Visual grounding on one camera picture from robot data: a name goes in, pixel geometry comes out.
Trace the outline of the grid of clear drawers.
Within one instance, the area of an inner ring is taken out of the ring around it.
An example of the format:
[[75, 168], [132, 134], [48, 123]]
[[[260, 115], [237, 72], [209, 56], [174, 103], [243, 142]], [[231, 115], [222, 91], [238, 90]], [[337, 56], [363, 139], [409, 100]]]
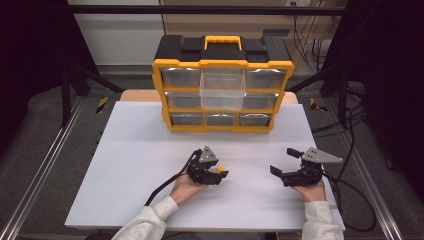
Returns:
[[201, 68], [163, 68], [169, 121], [173, 126], [267, 128], [279, 111], [284, 95], [284, 69], [243, 69], [246, 94], [242, 108], [208, 110], [201, 108]]

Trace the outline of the person's right hand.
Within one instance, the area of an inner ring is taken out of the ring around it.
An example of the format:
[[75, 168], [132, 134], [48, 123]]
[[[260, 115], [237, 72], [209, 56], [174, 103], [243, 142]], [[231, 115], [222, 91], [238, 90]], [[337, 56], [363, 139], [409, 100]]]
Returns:
[[298, 192], [305, 202], [326, 201], [325, 185], [322, 180], [313, 186], [294, 186], [293, 190]]

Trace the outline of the white foam board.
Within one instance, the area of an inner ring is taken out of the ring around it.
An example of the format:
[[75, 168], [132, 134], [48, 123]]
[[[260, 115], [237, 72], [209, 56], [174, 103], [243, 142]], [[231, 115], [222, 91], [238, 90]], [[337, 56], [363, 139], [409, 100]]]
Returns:
[[300, 104], [282, 106], [268, 133], [173, 132], [158, 102], [115, 104], [100, 143], [65, 221], [77, 229], [119, 228], [141, 211], [150, 196], [161, 200], [165, 181], [193, 151], [209, 146], [229, 171], [184, 203], [168, 220], [171, 231], [272, 232], [302, 228], [304, 203], [270, 173], [300, 167], [288, 148], [314, 146]]

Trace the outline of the clear plastic drawer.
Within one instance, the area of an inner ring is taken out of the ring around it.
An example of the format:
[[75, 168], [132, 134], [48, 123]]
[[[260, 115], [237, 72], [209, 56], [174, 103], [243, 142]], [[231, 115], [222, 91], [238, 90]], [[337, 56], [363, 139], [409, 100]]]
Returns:
[[246, 94], [245, 71], [238, 68], [207, 68], [201, 71], [201, 108], [235, 110], [242, 108]]

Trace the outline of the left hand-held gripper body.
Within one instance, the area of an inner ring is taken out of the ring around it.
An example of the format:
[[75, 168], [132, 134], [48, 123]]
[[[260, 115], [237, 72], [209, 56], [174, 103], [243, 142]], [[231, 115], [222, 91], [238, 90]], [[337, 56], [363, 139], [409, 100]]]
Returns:
[[218, 158], [208, 146], [195, 150], [189, 158], [186, 173], [195, 183], [219, 185], [223, 178], [217, 172], [210, 171], [211, 164], [215, 161], [218, 161]]

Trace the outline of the black metal stand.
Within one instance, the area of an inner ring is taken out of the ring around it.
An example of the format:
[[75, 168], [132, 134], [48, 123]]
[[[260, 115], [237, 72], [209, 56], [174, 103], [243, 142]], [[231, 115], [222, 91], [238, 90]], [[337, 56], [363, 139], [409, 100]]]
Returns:
[[320, 93], [323, 97], [331, 97], [335, 92], [338, 92], [338, 110], [337, 117], [341, 125], [347, 129], [347, 117], [346, 117], [346, 103], [347, 103], [347, 71], [342, 64], [334, 63], [328, 67], [323, 68], [320, 72], [312, 75], [311, 77], [303, 80], [302, 82], [289, 87], [288, 92], [297, 93], [305, 87], [323, 80], [324, 83], [320, 89]]
[[81, 65], [76, 64], [65, 67], [61, 73], [62, 127], [66, 126], [71, 119], [70, 87], [74, 88], [78, 96], [87, 96], [91, 91], [86, 82], [87, 79], [94, 80], [115, 93], [123, 93], [125, 91], [124, 88], [101, 77], [99, 73], [90, 71]]

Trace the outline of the black horizontal bar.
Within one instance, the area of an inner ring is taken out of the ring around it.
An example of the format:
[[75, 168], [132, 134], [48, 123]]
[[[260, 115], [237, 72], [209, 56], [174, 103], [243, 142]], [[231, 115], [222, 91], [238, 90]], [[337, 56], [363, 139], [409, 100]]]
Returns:
[[253, 6], [70, 5], [75, 14], [208, 14], [343, 16], [346, 8]]

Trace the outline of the yellow black drawer cabinet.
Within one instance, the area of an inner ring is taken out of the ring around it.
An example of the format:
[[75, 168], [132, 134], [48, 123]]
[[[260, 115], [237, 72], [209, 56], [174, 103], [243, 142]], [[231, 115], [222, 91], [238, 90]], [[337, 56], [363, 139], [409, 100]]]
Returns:
[[268, 132], [273, 129], [276, 115], [267, 128], [253, 127], [202, 127], [173, 126], [169, 121], [169, 110], [164, 96], [161, 70], [163, 68], [242, 68], [242, 69], [284, 69], [285, 87], [294, 71], [294, 63], [284, 40], [280, 37], [263, 36], [246, 39], [241, 36], [203, 36], [189, 38], [181, 35], [165, 35], [161, 38], [152, 62], [152, 79], [162, 102], [162, 117], [168, 129], [173, 131], [236, 131]]

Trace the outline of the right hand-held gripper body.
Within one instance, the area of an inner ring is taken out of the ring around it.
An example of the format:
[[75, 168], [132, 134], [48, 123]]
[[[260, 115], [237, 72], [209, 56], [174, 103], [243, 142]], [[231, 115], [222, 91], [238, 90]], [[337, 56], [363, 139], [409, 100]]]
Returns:
[[340, 157], [334, 156], [317, 148], [309, 148], [302, 152], [300, 169], [296, 172], [283, 173], [280, 177], [285, 187], [313, 186], [323, 176], [323, 163], [342, 163]]

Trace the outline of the yellow black hazard tape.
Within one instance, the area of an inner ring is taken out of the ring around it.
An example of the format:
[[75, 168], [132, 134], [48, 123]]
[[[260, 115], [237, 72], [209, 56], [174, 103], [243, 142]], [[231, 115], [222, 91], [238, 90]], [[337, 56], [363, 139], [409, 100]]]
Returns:
[[96, 109], [96, 113], [101, 113], [103, 111], [107, 101], [108, 101], [108, 97], [106, 97], [106, 96], [102, 97], [100, 99], [99, 104], [98, 104], [97, 109]]
[[311, 110], [317, 110], [321, 112], [326, 112], [328, 109], [323, 106], [318, 106], [314, 98], [310, 98], [310, 108]]

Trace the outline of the person's left hand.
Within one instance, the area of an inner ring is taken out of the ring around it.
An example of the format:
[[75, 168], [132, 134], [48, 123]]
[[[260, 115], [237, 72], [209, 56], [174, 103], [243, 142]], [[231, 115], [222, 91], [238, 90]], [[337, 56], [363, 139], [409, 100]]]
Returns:
[[206, 188], [206, 185], [195, 183], [187, 174], [183, 174], [175, 181], [169, 196], [177, 205], [181, 205]]

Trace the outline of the black curtain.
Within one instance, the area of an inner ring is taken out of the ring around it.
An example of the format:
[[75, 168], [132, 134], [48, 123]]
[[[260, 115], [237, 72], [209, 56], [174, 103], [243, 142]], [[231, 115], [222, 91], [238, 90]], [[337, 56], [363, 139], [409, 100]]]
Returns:
[[0, 0], [0, 153], [10, 145], [29, 100], [61, 84], [89, 93], [79, 65], [97, 73], [68, 0]]
[[424, 0], [347, 0], [327, 61], [349, 43], [345, 70], [387, 157], [424, 202]]

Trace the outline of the aluminium floor rail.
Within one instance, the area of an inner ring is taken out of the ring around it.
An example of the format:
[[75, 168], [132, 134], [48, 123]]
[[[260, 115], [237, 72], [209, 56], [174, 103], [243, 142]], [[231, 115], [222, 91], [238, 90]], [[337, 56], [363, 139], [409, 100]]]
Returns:
[[371, 172], [367, 169], [359, 150], [355, 147], [357, 138], [355, 137], [353, 124], [354, 122], [359, 122], [359, 117], [363, 117], [365, 115], [363, 109], [360, 105], [356, 105], [352, 107], [350, 111], [346, 111], [347, 129], [345, 129], [337, 117], [338, 103], [331, 98], [325, 98], [324, 102], [328, 106], [330, 115], [337, 122], [336, 126], [340, 133], [340, 138], [347, 149], [345, 162], [351, 165], [355, 170], [361, 188], [363, 189], [371, 208], [374, 210], [374, 215], [380, 229], [385, 235], [385, 239], [404, 240], [404, 237], [393, 218], [383, 195], [378, 189], [375, 180], [371, 176]]
[[85, 102], [86, 97], [76, 98], [68, 122], [58, 131], [35, 176], [25, 191], [25, 194], [15, 208], [12, 216], [6, 222], [4, 228], [0, 231], [0, 240], [15, 240], [17, 237], [41, 189], [43, 188], [51, 169], [61, 153]]

